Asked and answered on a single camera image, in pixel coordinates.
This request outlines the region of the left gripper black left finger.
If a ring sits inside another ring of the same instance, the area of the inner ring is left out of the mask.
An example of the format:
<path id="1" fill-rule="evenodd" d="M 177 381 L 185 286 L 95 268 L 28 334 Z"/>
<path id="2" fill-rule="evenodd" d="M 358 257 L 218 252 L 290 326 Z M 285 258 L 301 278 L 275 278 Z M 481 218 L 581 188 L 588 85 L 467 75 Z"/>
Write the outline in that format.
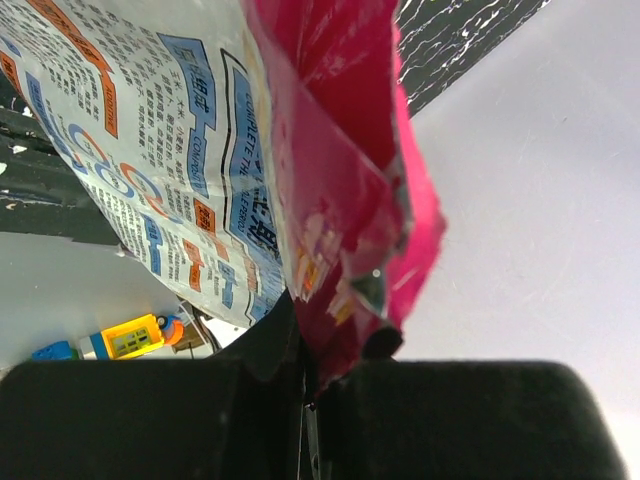
<path id="1" fill-rule="evenodd" d="M 1 383 L 5 479 L 295 479 L 291 298 L 198 360 L 28 361 Z"/>

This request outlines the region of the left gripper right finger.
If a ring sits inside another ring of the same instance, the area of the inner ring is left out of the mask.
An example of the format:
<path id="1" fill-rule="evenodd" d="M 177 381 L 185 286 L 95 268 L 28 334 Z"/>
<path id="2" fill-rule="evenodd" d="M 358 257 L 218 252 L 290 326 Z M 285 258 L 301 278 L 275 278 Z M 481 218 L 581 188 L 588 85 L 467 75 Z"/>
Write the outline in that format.
<path id="1" fill-rule="evenodd" d="M 319 400 L 323 479 L 623 479 L 595 399 L 550 361 L 398 362 L 397 331 Z"/>

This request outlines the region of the pink pet food bag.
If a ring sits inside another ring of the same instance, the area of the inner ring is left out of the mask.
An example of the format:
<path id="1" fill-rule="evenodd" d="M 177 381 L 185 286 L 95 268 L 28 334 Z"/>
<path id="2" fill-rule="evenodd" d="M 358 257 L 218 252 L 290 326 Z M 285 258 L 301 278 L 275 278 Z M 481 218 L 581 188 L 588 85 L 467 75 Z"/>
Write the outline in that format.
<path id="1" fill-rule="evenodd" d="M 116 234 L 248 328 L 289 294 L 320 385 L 440 250 L 393 1 L 5 1 L 1 70 Z"/>

